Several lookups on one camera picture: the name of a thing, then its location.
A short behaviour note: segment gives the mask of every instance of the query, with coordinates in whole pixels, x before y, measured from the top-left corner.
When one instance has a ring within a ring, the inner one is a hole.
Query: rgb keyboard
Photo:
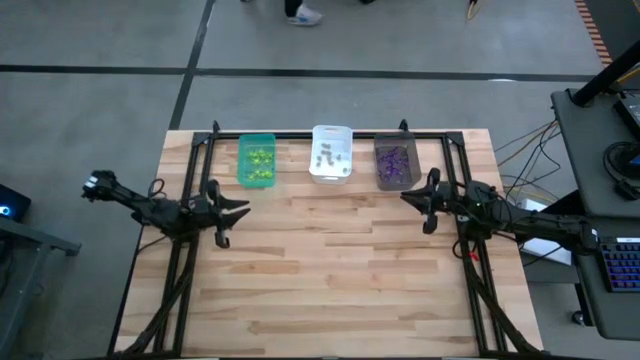
[[[640,292],[640,244],[602,245],[600,264],[609,291]]]

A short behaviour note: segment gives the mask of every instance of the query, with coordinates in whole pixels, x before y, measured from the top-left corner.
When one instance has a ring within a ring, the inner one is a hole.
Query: black desk
[[[80,245],[1,217],[0,237],[3,241],[10,238],[15,247],[13,271],[0,297],[0,359],[6,359],[42,276],[47,256],[54,249],[64,251],[67,256],[76,256]]]
[[[599,236],[640,237],[640,201],[616,195],[602,166],[610,144],[635,141],[613,109],[618,97],[600,95],[585,108],[574,105],[565,91],[553,93],[551,100],[579,190],[551,205],[549,212],[582,213],[591,218]],[[586,300],[583,311],[589,312],[600,335],[640,340],[640,294],[608,292],[593,256],[577,256],[576,265],[585,295],[581,300]]]

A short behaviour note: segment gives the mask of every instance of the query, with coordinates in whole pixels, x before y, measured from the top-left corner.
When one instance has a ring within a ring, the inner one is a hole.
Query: white sneaker
[[[305,4],[300,5],[296,16],[288,18],[289,24],[299,26],[315,26],[320,24],[323,15],[309,9]]]

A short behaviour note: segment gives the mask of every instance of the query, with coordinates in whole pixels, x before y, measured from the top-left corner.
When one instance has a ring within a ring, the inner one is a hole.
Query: computer monitor
[[[31,205],[31,199],[0,184],[0,217],[21,222]]]

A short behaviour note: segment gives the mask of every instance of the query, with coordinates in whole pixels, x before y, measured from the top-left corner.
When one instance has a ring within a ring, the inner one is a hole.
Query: green object
[[[238,140],[238,182],[248,188],[264,188],[275,185],[275,154],[275,135],[240,136]]]

